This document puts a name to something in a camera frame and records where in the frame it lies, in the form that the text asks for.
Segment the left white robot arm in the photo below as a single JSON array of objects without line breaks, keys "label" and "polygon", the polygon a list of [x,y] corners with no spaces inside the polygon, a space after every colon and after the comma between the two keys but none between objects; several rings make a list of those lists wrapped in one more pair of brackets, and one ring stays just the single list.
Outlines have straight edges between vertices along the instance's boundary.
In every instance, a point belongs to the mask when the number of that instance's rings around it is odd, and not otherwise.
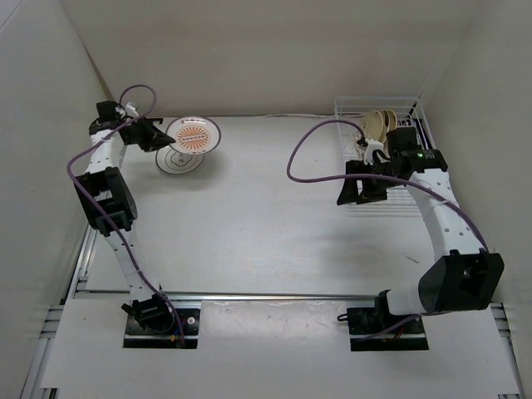
[{"label": "left white robot arm", "polygon": [[138,217],[135,201],[120,171],[121,152],[138,145],[145,152],[174,144],[175,139],[136,109],[115,101],[96,104],[98,117],[89,127],[92,147],[86,171],[73,179],[88,224],[103,236],[115,254],[128,284],[131,299],[122,309],[142,328],[168,333],[177,324],[175,311],[140,268],[131,242]]}]

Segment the aluminium frame rail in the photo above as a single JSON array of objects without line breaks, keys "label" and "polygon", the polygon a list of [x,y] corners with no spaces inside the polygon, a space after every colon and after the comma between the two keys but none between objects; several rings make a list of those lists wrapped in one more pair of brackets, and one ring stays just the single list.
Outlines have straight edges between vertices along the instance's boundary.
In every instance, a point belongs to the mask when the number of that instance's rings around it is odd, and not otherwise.
[{"label": "aluminium frame rail", "polygon": [[[125,291],[77,291],[76,299],[127,299],[130,295]],[[172,302],[198,301],[298,301],[298,300],[332,300],[373,303],[374,295],[336,295],[336,294],[253,294],[253,293],[171,293],[168,298]]]}]

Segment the beige plate back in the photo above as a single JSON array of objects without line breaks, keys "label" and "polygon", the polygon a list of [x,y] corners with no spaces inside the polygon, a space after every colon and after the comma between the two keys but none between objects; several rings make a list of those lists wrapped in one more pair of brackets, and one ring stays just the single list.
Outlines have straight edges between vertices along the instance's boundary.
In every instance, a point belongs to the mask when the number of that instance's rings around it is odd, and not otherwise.
[{"label": "beige plate back", "polygon": [[394,131],[397,128],[397,115],[393,110],[385,110],[388,118],[388,131]]}]

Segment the white plate blue motif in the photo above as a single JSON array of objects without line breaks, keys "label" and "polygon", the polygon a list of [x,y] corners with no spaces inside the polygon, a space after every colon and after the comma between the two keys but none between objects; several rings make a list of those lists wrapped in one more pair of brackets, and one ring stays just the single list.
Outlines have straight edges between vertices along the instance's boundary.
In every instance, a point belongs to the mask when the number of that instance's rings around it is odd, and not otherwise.
[{"label": "white plate blue motif", "polygon": [[168,175],[185,175],[201,166],[203,155],[182,154],[167,146],[156,152],[155,164],[157,168]]}]

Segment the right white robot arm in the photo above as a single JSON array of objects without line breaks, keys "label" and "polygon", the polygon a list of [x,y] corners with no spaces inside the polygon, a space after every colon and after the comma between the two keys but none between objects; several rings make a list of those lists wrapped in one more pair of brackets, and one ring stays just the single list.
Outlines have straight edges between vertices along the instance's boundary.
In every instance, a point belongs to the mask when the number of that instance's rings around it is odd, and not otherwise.
[{"label": "right white robot arm", "polygon": [[386,303],[373,312],[378,329],[390,333],[403,315],[436,315],[484,310],[504,271],[451,188],[448,165],[437,149],[424,149],[412,127],[387,133],[387,141],[361,138],[361,160],[346,163],[347,178],[337,204],[368,204],[387,199],[387,191],[406,186],[431,239],[435,263],[407,288],[383,293]]}]

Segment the beige plate front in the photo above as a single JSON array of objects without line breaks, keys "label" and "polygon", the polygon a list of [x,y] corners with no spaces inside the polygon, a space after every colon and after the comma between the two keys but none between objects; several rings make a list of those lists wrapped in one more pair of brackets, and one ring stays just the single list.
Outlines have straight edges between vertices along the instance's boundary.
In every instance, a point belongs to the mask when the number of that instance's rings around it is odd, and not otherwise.
[{"label": "beige plate front", "polygon": [[383,129],[384,116],[381,111],[373,110],[369,111],[361,120],[361,125],[365,140],[376,140],[380,143],[384,143]]}]

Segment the white plate orange sunburst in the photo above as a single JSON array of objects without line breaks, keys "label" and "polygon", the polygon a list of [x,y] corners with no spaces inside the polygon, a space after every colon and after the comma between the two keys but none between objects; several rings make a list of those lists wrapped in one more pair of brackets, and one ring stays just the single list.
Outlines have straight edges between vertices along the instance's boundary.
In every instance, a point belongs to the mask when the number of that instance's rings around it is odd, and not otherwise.
[{"label": "white plate orange sunburst", "polygon": [[185,155],[206,155],[221,142],[218,125],[211,119],[198,116],[174,119],[166,127],[165,133],[175,140],[170,147]]}]

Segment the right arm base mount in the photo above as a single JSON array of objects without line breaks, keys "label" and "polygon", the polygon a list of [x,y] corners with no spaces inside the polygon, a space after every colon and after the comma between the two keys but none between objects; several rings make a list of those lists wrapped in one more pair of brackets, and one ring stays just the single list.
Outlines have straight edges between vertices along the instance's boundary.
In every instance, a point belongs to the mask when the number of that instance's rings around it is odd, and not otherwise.
[{"label": "right arm base mount", "polygon": [[352,352],[427,351],[421,316],[395,316],[376,308],[348,308],[337,316],[346,323]]}]

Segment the beige plate middle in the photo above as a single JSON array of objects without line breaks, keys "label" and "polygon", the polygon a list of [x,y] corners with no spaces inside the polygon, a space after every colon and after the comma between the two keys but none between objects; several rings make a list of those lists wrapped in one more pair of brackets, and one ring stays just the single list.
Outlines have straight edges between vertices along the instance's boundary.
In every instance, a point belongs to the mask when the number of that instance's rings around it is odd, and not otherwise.
[{"label": "beige plate middle", "polygon": [[396,117],[395,113],[391,110],[380,110],[380,112],[383,120],[380,142],[385,143],[387,140],[387,133],[390,130],[393,130],[396,126]]}]

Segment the beige plate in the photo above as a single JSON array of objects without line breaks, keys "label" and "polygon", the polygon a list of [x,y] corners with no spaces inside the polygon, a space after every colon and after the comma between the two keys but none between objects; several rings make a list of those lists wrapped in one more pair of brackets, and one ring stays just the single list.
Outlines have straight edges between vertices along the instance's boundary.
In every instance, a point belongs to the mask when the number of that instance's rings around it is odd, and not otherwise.
[{"label": "beige plate", "polygon": [[384,116],[381,111],[373,110],[369,111],[361,120],[361,125],[365,140],[376,140],[380,143],[384,143],[383,129]]},{"label": "beige plate", "polygon": [[380,110],[380,112],[383,120],[380,142],[385,143],[387,140],[387,133],[390,130],[393,130],[396,126],[396,117],[395,113],[391,110]]},{"label": "beige plate", "polygon": [[397,128],[397,115],[393,110],[385,110],[388,118],[388,131],[394,131]]}]

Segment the white front cover board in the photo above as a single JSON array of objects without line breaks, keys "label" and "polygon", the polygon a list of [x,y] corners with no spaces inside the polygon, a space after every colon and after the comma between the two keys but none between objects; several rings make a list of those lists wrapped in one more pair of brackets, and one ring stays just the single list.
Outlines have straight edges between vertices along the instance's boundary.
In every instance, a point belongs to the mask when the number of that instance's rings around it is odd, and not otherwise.
[{"label": "white front cover board", "polygon": [[46,388],[62,398],[497,398],[519,391],[490,311],[424,322],[428,349],[353,352],[340,302],[203,304],[194,350],[126,349],[112,301],[63,311]]}]

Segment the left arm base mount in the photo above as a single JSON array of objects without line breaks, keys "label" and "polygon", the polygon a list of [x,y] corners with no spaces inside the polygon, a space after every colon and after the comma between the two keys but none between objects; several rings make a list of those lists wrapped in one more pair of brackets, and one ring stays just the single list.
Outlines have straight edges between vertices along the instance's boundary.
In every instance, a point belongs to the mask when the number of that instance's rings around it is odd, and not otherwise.
[{"label": "left arm base mount", "polygon": [[176,322],[156,329],[142,327],[132,316],[127,318],[122,347],[141,349],[196,349],[200,332],[200,308],[177,308],[183,337]]}]

